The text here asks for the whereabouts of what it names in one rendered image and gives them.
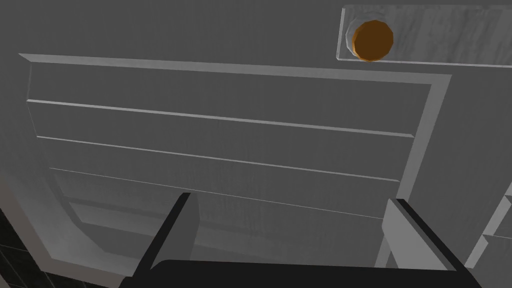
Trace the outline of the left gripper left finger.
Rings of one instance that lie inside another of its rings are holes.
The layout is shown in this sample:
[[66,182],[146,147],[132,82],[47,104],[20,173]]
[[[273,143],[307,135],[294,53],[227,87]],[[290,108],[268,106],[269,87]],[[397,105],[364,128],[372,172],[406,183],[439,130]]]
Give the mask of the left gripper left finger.
[[198,195],[182,193],[146,249],[133,275],[142,276],[163,261],[188,261],[199,224]]

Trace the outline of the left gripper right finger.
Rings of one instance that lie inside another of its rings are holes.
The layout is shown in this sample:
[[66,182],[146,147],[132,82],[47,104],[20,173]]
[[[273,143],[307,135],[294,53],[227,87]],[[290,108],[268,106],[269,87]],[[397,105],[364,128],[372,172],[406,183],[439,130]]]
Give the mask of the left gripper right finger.
[[404,199],[388,200],[382,230],[400,269],[467,270]]

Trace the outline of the grey panelled cupboard door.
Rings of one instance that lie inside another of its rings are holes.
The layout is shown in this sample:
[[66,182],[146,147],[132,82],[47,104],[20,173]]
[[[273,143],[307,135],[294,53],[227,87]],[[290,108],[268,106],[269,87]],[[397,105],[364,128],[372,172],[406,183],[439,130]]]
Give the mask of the grey panelled cupboard door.
[[512,68],[336,59],[348,0],[0,0],[2,253],[26,288],[118,288],[182,193],[169,288],[395,288],[404,199],[512,288]]

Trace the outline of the orange and grey round knob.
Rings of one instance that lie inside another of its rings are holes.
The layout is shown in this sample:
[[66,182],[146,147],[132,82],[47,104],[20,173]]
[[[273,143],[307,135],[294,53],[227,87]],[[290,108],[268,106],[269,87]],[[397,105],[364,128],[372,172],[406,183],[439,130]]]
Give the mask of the orange and grey round knob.
[[394,33],[382,13],[365,12],[349,23],[345,43],[349,52],[359,60],[376,62],[390,52]]

